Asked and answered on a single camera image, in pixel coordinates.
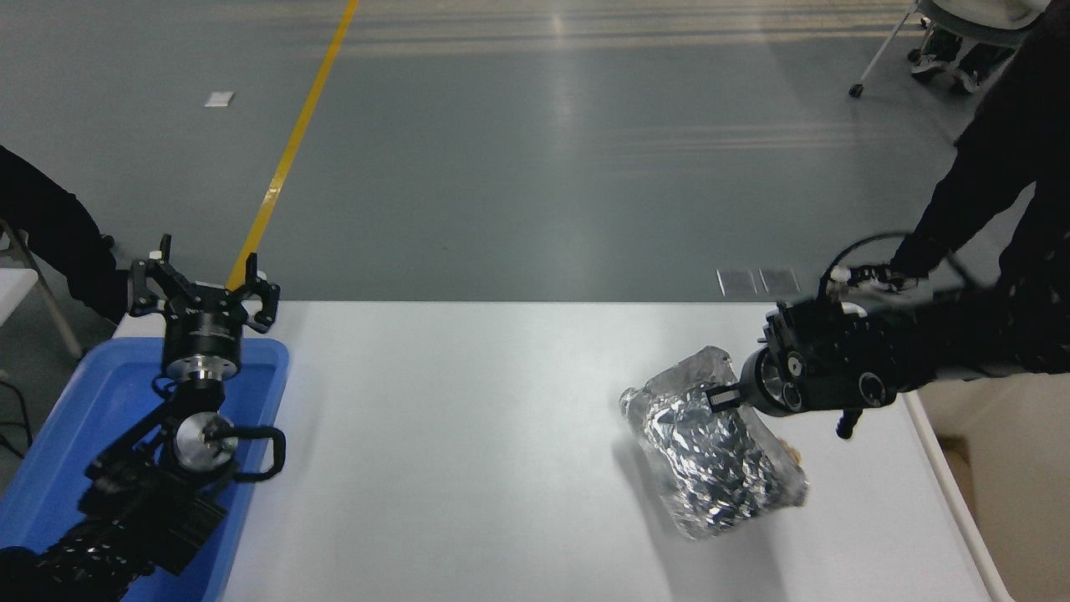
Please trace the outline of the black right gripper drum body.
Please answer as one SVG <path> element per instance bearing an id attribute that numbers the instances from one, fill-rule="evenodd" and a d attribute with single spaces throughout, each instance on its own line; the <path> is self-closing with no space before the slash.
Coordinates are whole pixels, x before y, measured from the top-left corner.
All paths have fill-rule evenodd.
<path id="1" fill-rule="evenodd" d="M 767 349 L 752 352 L 742 366 L 742 399 L 746 405 L 765 415 L 778 415 L 778 404 L 765 385 L 763 362 L 768 356 Z"/>

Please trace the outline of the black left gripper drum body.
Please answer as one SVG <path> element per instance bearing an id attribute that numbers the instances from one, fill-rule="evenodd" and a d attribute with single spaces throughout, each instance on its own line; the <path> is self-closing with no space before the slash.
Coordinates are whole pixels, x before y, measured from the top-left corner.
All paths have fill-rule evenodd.
<path id="1" fill-rule="evenodd" d="M 199 288 L 195 297 L 200 304 L 185 294 L 165 300 L 164 365 L 195 355 L 221 358 L 230 365 L 241 362 L 243 329 L 248 320 L 245 306 L 232 300 L 224 288 Z"/>

